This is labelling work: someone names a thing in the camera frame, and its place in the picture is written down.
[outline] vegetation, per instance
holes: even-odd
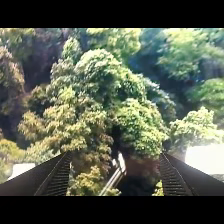
[[[156,161],[165,141],[222,143],[223,31],[0,28],[0,181],[71,150],[67,195],[95,196],[115,151]]]

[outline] forest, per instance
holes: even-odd
[[[0,28],[0,183],[71,150],[67,195],[96,196],[114,152],[210,143],[224,143],[224,28]]]

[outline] white object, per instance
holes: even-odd
[[[224,144],[190,147],[185,163],[208,175],[224,174]]]
[[[22,173],[25,173],[28,170],[31,170],[35,167],[35,163],[23,163],[23,164],[15,164],[13,166],[12,175],[8,178],[8,180],[11,180],[17,176],[19,176]]]

